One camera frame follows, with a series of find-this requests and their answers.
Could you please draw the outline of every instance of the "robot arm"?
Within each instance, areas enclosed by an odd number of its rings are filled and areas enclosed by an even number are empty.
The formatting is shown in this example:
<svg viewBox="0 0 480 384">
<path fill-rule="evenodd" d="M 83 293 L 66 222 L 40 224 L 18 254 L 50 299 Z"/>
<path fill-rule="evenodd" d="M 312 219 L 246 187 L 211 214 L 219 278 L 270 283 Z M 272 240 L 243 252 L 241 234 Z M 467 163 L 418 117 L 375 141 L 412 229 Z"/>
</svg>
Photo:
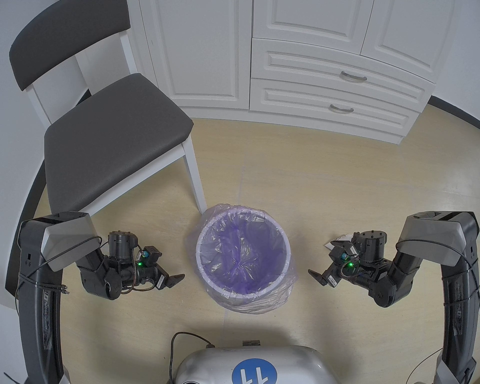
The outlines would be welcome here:
<svg viewBox="0 0 480 384">
<path fill-rule="evenodd" d="M 133 250 L 137 237 L 130 232 L 111 232 L 110 256 L 100 250 L 90 216 L 63 212 L 22 223 L 18 293 L 20 334 L 28 373 L 27 384 L 66 384 L 60 348 L 60 294 L 63 268 L 76 263 L 85 290 L 114 300 L 121 293 L 140 290 L 150 282 L 158 290 L 171 288 L 185 275 L 169 276 L 156 262 L 162 255 L 155 247 Z"/>
<path fill-rule="evenodd" d="M 334 241 L 333 262 L 323 273 L 309 270 L 323 286 L 343 279 L 368 290 L 377 305 L 389 307 L 408 295 L 423 259 L 441 264 L 444 285 L 444 347 L 434 384 L 468 384 L 480 303 L 476 238 L 472 212 L 421 212 L 407 217 L 393 261 L 384 259 L 387 235 L 357 232 L 351 241 Z"/>
</svg>

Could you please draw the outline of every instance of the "gray cushioned seat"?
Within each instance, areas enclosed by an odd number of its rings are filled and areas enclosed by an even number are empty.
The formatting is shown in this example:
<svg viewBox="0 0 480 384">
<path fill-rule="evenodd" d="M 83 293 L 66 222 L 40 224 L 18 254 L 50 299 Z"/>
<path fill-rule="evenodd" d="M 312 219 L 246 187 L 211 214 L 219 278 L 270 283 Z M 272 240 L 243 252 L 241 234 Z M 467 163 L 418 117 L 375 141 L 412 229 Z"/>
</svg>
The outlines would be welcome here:
<svg viewBox="0 0 480 384">
<path fill-rule="evenodd" d="M 52 213 L 85 208 L 187 139 L 192 120 L 139 73 L 102 89 L 45 133 Z"/>
</svg>

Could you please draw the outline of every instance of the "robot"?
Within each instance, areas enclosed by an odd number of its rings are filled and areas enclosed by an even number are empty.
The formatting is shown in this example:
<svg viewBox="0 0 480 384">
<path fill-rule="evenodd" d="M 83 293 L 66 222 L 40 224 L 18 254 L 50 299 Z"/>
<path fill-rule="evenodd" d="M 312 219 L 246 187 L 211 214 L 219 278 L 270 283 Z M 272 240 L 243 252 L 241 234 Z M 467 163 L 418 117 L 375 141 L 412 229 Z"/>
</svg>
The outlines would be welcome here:
<svg viewBox="0 0 480 384">
<path fill-rule="evenodd" d="M 444 347 L 437 359 L 433 383 L 468 384 L 476 366 L 472 354 L 480 303 L 478 233 L 472 212 L 420 212 L 407 217 L 393 261 L 383 258 L 386 233 L 356 232 L 351 241 L 334 243 L 330 252 L 333 262 L 323 274 L 313 270 L 309 273 L 323 286 L 335 288 L 341 280 L 359 285 L 379 306 L 388 307 L 410 293 L 423 259 L 441 264 Z M 111 232 L 110 255 L 105 256 L 85 213 L 63 212 L 26 221 L 21 225 L 18 243 L 18 309 L 27 384 L 70 383 L 60 348 L 60 295 L 68 293 L 61 283 L 63 268 L 76 263 L 85 290 L 109 300 L 134 289 L 171 288 L 184 277 L 168 275 L 157 264 L 161 253 L 153 246 L 139 247 L 137 237 L 129 232 Z M 140 250 L 135 256 L 136 247 Z M 137 288 L 146 282 L 151 287 Z M 171 381 L 339 384 L 314 349 L 269 348 L 258 341 L 244 342 L 239 348 L 215 348 L 208 343 L 206 349 L 182 362 Z"/>
</svg>

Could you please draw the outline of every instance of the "wooden floor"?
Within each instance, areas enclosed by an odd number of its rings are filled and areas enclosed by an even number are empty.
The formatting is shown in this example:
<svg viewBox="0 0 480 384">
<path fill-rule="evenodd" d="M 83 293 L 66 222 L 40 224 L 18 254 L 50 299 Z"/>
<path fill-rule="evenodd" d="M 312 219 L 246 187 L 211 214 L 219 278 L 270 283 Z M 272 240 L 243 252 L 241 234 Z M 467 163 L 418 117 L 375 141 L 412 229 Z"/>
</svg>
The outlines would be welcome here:
<svg viewBox="0 0 480 384">
<path fill-rule="evenodd" d="M 73 383 L 165 383 L 170 339 L 196 332 L 216 346 L 306 345 L 321 352 L 343 384 L 403 384 L 441 348 L 440 267 L 424 261 L 409 296 L 383 309 L 346 282 L 320 286 L 307 269 L 330 264 L 323 244 L 357 230 L 388 234 L 385 256 L 405 218 L 424 210 L 480 215 L 480 130 L 427 106 L 401 145 L 260 123 L 195 119 L 192 131 L 209 206 L 266 210 L 287 233 L 299 280 L 283 307 L 264 315 L 224 310 L 204 291 L 184 250 L 198 213 L 183 161 L 144 181 L 93 216 L 100 235 L 135 233 L 163 252 L 160 265 L 185 273 L 173 289 L 133 292 L 116 301 L 87 294 L 75 265 L 64 271 L 64 364 Z M 46 195 L 37 211 L 48 213 Z M 174 366 L 204 344 L 177 339 Z M 480 342 L 475 358 L 480 358 Z M 410 383 L 432 382 L 435 358 Z"/>
</svg>

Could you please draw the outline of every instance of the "logo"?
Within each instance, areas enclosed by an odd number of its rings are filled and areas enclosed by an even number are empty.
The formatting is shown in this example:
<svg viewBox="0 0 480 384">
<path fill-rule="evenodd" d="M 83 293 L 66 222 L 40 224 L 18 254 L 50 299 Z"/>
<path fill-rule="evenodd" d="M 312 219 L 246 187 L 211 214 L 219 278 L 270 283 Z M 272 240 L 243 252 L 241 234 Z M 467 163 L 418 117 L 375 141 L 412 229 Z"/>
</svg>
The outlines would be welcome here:
<svg viewBox="0 0 480 384">
<path fill-rule="evenodd" d="M 233 384 L 275 384 L 276 369 L 267 360 L 248 359 L 237 364 L 232 372 Z"/>
</svg>

